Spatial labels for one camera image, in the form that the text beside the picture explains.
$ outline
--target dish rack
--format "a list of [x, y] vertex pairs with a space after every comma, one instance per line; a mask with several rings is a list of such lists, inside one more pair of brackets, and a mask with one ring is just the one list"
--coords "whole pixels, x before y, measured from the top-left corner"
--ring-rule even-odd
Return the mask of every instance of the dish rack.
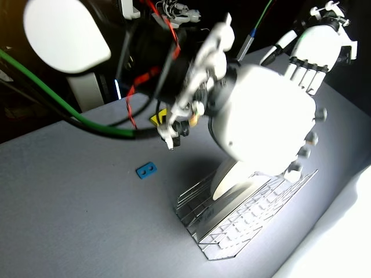
[[215, 173], [178, 197], [176, 214], [209, 260], [234, 258], [317, 172], [293, 184], [283, 177], [269, 177], [266, 183], [231, 210], [201, 239], [197, 237], [201, 219], [208, 217], [215, 204], [210, 194]]

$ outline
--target table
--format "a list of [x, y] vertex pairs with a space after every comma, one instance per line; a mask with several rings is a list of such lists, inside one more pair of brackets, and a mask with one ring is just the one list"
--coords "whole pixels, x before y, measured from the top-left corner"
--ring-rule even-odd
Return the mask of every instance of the table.
[[[287, 61], [272, 67], [283, 72]], [[133, 97], [133, 109], [145, 100]], [[326, 84], [316, 101], [329, 116], [315, 126], [319, 143], [303, 165], [319, 173], [225, 261], [208, 261], [173, 209], [226, 158], [206, 119], [174, 151], [159, 138], [111, 140], [64, 122], [0, 145], [0, 277], [271, 277], [370, 154], [368, 116]], [[137, 124], [150, 125], [154, 111]], [[125, 115], [125, 100], [86, 113], [101, 123]], [[135, 169], [149, 161], [158, 171], [140, 180]]]

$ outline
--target blue rectangular object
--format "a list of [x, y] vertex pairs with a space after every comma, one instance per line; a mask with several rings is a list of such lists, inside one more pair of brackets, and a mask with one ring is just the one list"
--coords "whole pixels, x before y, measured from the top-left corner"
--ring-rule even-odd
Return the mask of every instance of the blue rectangular object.
[[157, 171], [157, 168], [156, 168], [156, 165], [153, 164], [153, 162], [149, 162], [146, 165], [136, 170], [138, 176], [141, 179], [147, 178], [149, 175], [152, 175], [156, 171]]

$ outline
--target yellow block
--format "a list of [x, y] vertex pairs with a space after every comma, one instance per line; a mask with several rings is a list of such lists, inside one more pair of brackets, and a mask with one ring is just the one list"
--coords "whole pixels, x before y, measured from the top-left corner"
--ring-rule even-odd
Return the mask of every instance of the yellow block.
[[[166, 116], [166, 113], [167, 113], [166, 108], [163, 109], [163, 110], [161, 110], [160, 112], [158, 112], [158, 116], [159, 116], [159, 118], [160, 118], [161, 123], [162, 123], [162, 117], [163, 117], [163, 116]], [[150, 121], [151, 121], [151, 123], [153, 123], [155, 126], [158, 126], [158, 122], [157, 122], [156, 114], [153, 115], [152, 117], [150, 117]]]

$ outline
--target green wire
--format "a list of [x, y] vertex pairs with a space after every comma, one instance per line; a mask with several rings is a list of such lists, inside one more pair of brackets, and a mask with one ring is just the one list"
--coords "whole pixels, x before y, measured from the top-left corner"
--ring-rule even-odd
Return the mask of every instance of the green wire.
[[34, 75], [31, 71], [29, 71], [24, 65], [20, 64], [17, 60], [13, 57], [5, 53], [2, 49], [0, 49], [0, 57], [7, 61], [9, 64], [14, 66], [24, 75], [29, 77], [33, 82], [35, 82], [45, 93], [51, 96], [60, 106], [62, 106], [65, 110], [67, 110], [76, 120], [80, 121], [81, 123], [85, 124], [88, 127], [91, 127], [95, 130], [102, 131], [106, 134], [112, 135], [119, 135], [123, 137], [134, 137], [134, 130], [125, 130], [125, 129], [117, 129], [110, 126], [103, 126], [98, 123], [92, 122], [91, 120], [86, 119], [79, 112], [73, 109], [67, 102], [65, 102], [60, 96], [58, 96], [47, 84], [42, 82], [36, 75]]
[[269, 5], [272, 3], [272, 1], [273, 1], [273, 0], [270, 0], [270, 1], [268, 2], [267, 6], [265, 6], [265, 9], [264, 9], [263, 13], [261, 14], [259, 20], [257, 21], [257, 23], [256, 23], [256, 25], [255, 25], [255, 29], [258, 28], [258, 26], [259, 26], [261, 20], [263, 19], [263, 16], [264, 16], [265, 13], [267, 12], [267, 9], [268, 9]]

